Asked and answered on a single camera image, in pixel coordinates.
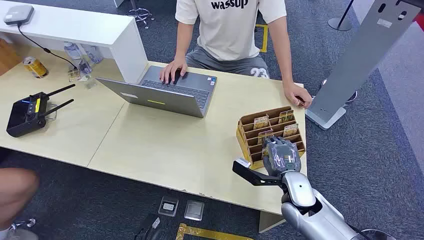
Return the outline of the person's right hand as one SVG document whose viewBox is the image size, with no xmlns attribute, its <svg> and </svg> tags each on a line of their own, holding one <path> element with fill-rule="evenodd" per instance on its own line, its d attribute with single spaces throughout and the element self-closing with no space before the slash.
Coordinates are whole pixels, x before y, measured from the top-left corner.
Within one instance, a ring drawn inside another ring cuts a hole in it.
<svg viewBox="0 0 424 240">
<path fill-rule="evenodd" d="M 180 76 L 184 76 L 187 71 L 188 65 L 185 58 L 175 58 L 167 66 L 165 66 L 159 75 L 159 80 L 165 84 L 173 84 L 178 77 L 176 77 L 177 72 Z"/>
</svg>

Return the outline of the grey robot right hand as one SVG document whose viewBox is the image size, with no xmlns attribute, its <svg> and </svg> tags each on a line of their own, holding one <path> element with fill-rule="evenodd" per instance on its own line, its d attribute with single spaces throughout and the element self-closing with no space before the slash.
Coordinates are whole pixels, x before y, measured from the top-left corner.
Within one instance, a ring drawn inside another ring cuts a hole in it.
<svg viewBox="0 0 424 240">
<path fill-rule="evenodd" d="M 262 143 L 262 162 L 269 176 L 300 172 L 301 158 L 297 146 L 282 137 L 268 136 Z"/>
</svg>

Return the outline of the person's left hand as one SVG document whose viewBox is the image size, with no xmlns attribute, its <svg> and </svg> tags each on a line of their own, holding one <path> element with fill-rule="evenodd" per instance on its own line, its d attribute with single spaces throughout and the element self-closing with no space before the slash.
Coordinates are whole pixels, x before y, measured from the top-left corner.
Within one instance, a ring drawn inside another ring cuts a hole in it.
<svg viewBox="0 0 424 240">
<path fill-rule="evenodd" d="M 283 82 L 283 92 L 285 97 L 295 106 L 307 109 L 312 103 L 312 96 L 309 92 L 294 82 Z"/>
</svg>

